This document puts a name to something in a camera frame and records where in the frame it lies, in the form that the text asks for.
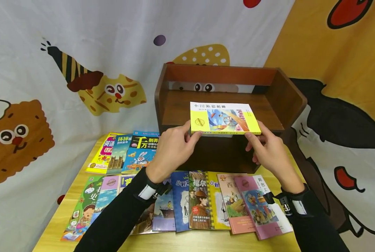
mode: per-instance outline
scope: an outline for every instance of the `wooden bookshelf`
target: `wooden bookshelf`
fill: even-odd
[[[252,93],[172,90],[169,82],[254,85]],[[306,106],[306,98],[281,69],[233,66],[164,64],[155,91],[160,133],[190,119],[190,102],[246,103],[256,118],[280,135],[291,127]],[[245,152],[243,135],[203,136],[180,170],[254,173],[253,152]]]

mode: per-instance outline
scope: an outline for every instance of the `wooden table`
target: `wooden table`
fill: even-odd
[[[44,233],[36,244],[33,252],[72,252],[77,242],[60,241],[63,231],[68,225],[69,218],[84,189],[90,173],[85,168],[103,143],[105,136],[101,137],[89,154],[78,175],[74,179],[65,198],[53,215]],[[293,157],[287,149],[291,160]],[[256,174],[261,174],[270,190],[276,195],[281,192],[277,179],[264,167],[260,167]],[[258,241],[254,233],[231,235],[229,231],[192,230],[176,234],[175,232],[141,234],[129,236],[119,251],[127,252],[191,252],[206,251],[239,251],[239,252],[299,252],[294,233],[275,236],[263,241]]]

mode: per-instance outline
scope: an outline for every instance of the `hand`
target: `hand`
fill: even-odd
[[[262,131],[261,135],[245,133],[248,139],[246,151],[254,149],[252,161],[272,172],[285,191],[301,193],[305,189],[304,184],[285,152],[283,140],[274,135],[262,122],[258,121],[258,123]]]
[[[153,161],[146,168],[147,177],[153,183],[161,183],[192,155],[202,132],[189,135],[190,120],[185,125],[169,128],[158,140]]]

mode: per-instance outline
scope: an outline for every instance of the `purple dot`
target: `purple dot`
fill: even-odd
[[[164,35],[158,35],[154,39],[154,45],[161,46],[165,43],[165,40],[166,40],[166,38],[165,38]]]

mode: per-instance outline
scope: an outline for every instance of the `yellow book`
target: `yellow book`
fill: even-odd
[[[214,230],[231,230],[228,221],[227,208],[222,199],[217,174],[222,172],[206,172],[209,207],[211,211],[211,226]]]
[[[100,146],[98,152],[95,154],[94,158],[89,163],[86,172],[106,174],[108,170],[109,161],[111,159],[112,148],[116,140],[116,136],[124,135],[123,133],[110,132],[103,144]]]
[[[204,134],[260,135],[261,129],[249,104],[190,102],[191,132]]]

